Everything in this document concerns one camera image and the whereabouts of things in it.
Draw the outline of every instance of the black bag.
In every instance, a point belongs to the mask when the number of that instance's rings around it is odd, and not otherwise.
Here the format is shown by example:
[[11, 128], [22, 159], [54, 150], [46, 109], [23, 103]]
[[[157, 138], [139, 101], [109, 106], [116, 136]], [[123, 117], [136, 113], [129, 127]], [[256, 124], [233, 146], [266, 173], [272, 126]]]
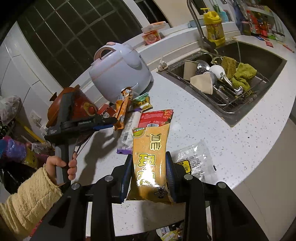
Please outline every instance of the black bag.
[[10, 193], [16, 193], [19, 186], [29, 179], [36, 170], [25, 164], [9, 161], [0, 169], [0, 181]]

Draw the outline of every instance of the child's hand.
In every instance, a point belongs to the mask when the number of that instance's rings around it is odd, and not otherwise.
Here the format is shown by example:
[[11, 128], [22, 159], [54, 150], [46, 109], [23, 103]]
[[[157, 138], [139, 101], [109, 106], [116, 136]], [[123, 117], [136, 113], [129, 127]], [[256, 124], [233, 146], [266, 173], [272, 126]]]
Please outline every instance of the child's hand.
[[[73, 159], [71, 161], [69, 161], [69, 169], [68, 169], [68, 174], [69, 174], [69, 180], [74, 180], [76, 177], [76, 172], [77, 172], [77, 153], [74, 152], [73, 154]], [[58, 156], [50, 156], [47, 158], [46, 160], [46, 164], [45, 164], [45, 170], [48, 174], [48, 177], [50, 178], [50, 180], [54, 183], [57, 184], [56, 181], [56, 169], [55, 167], [65, 167], [66, 163], [64, 161], [62, 161], [61, 158], [59, 158]]]

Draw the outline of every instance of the barcode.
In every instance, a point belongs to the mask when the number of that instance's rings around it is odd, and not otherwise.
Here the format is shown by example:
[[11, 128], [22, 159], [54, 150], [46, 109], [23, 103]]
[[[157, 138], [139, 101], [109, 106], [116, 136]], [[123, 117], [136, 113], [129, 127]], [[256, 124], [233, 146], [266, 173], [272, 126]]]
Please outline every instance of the barcode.
[[159, 124], [149, 123], [147, 124], [147, 127], [158, 127]]
[[123, 136], [123, 140], [122, 141], [126, 141], [128, 139], [128, 132], [124, 133], [124, 136]]

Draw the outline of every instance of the floor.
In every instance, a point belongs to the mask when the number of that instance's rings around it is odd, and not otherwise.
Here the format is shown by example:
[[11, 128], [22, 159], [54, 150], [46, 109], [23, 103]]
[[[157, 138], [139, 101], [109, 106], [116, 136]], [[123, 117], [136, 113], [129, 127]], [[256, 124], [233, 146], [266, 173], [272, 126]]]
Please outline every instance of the floor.
[[[280, 241], [296, 217], [296, 125], [285, 128], [261, 164], [235, 189], [269, 241]], [[8, 193], [0, 183], [0, 202]]]

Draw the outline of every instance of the rice cooker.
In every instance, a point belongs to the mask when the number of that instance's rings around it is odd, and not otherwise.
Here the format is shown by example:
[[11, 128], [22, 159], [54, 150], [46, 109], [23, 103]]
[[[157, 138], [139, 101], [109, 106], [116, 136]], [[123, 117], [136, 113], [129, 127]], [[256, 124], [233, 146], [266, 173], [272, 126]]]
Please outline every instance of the rice cooker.
[[[110, 50], [102, 57], [104, 50]], [[140, 54], [128, 44], [108, 42], [94, 56], [89, 75], [96, 88], [108, 101], [121, 99], [126, 87], [140, 94], [149, 85], [152, 75]]]

